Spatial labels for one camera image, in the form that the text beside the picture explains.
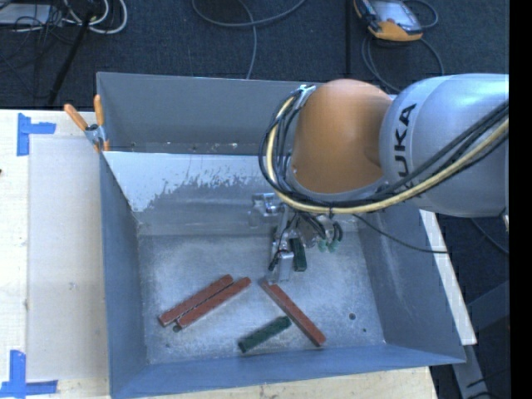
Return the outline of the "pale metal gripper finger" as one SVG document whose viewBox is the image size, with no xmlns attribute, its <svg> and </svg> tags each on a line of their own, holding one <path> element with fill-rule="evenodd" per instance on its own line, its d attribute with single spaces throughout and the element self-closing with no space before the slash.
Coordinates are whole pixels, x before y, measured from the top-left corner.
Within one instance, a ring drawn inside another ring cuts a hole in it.
<svg viewBox="0 0 532 399">
<path fill-rule="evenodd" d="M 270 283 L 289 281 L 293 271 L 294 252 L 281 250 L 274 253 L 269 265 L 266 279 Z"/>
</svg>

